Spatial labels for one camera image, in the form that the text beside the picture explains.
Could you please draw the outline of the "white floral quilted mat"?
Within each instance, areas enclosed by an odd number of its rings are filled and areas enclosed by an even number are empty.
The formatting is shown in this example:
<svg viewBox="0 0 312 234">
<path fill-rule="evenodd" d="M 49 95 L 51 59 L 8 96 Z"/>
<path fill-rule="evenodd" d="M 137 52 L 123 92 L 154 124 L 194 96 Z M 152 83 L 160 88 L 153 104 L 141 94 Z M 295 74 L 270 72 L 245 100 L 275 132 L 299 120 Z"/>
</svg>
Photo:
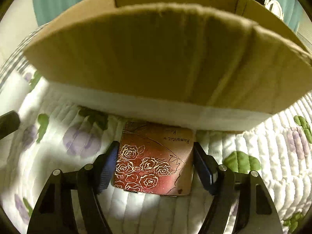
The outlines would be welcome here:
<svg viewBox="0 0 312 234">
<path fill-rule="evenodd" d="M 21 233 L 26 233 L 38 196 L 56 168 L 79 170 L 120 139 L 123 120 L 109 116 L 106 129 L 79 115 L 78 107 L 35 75 L 14 73 L 10 86 L 21 98 L 21 125 L 1 141 L 1 204 Z M 218 163 L 245 171 L 257 167 L 276 205 L 284 232 L 294 230 L 311 206 L 311 94 L 242 134 L 198 132 L 197 141 Z M 198 233 L 212 202 L 194 177 L 186 197 L 129 193 L 109 186 L 100 196 L 113 233 Z"/>
</svg>

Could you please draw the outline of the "green checkered bedsheet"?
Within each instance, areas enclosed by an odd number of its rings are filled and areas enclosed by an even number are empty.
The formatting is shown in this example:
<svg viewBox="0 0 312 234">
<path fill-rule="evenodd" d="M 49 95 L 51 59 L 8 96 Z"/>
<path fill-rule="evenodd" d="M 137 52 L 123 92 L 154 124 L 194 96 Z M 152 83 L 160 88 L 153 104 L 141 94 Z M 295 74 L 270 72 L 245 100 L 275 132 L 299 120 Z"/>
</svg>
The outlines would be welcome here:
<svg viewBox="0 0 312 234">
<path fill-rule="evenodd" d="M 1 65 L 1 89 L 5 85 L 7 79 L 14 70 L 23 72 L 30 64 L 23 54 L 23 49 L 27 44 L 46 26 L 46 24 L 38 27 L 35 31 L 31 32 L 15 49 L 15 51 L 7 58 Z"/>
</svg>

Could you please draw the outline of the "brown cardboard box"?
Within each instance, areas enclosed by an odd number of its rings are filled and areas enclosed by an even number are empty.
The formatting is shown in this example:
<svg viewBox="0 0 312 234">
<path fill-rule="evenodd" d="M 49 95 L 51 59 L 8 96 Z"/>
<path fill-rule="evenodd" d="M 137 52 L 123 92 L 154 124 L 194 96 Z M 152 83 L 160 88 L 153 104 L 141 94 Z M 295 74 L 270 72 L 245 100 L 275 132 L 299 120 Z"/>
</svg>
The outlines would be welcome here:
<svg viewBox="0 0 312 234">
<path fill-rule="evenodd" d="M 311 54 L 255 0 L 82 0 L 24 55 L 82 106 L 194 129 L 249 130 L 311 90 Z"/>
</svg>

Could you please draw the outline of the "white oval vanity mirror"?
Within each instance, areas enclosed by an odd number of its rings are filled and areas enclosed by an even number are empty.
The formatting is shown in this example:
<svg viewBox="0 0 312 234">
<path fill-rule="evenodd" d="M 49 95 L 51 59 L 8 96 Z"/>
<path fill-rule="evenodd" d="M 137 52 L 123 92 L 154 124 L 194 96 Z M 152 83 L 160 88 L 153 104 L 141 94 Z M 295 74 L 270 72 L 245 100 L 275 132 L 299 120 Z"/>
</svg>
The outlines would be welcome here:
<svg viewBox="0 0 312 234">
<path fill-rule="evenodd" d="M 270 0 L 266 5 L 265 8 L 268 9 L 271 13 L 273 13 L 276 17 L 280 20 L 284 20 L 284 13 L 280 3 L 277 0 Z"/>
</svg>

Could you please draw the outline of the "teal curtain right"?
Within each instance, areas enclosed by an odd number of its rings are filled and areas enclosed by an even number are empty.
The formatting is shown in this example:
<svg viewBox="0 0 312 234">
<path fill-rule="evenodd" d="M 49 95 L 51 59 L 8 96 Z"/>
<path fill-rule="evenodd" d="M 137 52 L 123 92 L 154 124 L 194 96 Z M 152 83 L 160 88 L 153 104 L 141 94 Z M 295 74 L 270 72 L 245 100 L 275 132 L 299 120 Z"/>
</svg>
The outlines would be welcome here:
<svg viewBox="0 0 312 234">
<path fill-rule="evenodd" d="M 279 2 L 284 14 L 284 23 L 293 30 L 297 32 L 299 28 L 299 22 L 302 17 L 303 8 L 298 0 L 276 0 Z"/>
</svg>

